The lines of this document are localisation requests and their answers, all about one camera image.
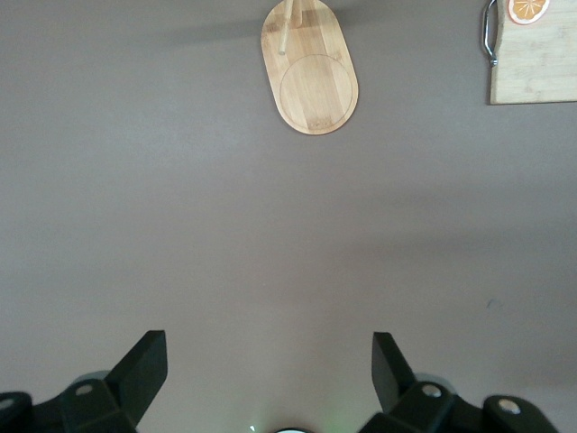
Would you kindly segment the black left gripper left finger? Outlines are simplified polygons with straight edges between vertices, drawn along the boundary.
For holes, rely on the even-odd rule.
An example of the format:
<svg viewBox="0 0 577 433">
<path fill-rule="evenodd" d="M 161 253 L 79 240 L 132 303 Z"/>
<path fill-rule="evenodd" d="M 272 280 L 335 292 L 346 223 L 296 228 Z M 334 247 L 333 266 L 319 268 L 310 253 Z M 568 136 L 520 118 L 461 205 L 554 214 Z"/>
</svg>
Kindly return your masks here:
<svg viewBox="0 0 577 433">
<path fill-rule="evenodd" d="M 1 394 L 3 432 L 135 432 L 168 376 L 166 332 L 150 330 L 110 371 L 77 378 L 56 397 Z"/>
</svg>

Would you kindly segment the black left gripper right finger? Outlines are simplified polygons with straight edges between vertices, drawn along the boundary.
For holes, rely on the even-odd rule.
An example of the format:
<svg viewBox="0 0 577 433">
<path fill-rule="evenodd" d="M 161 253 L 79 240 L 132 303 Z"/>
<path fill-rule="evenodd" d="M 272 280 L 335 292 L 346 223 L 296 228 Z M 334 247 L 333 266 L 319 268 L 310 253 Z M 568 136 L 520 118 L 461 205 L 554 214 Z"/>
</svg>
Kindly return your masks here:
<svg viewBox="0 0 577 433">
<path fill-rule="evenodd" d="M 362 432 L 555 432 L 557 428 L 533 403 L 492 395 L 478 408 L 439 382 L 419 380 L 392 334 L 375 332 L 371 378 L 381 411 Z"/>
</svg>

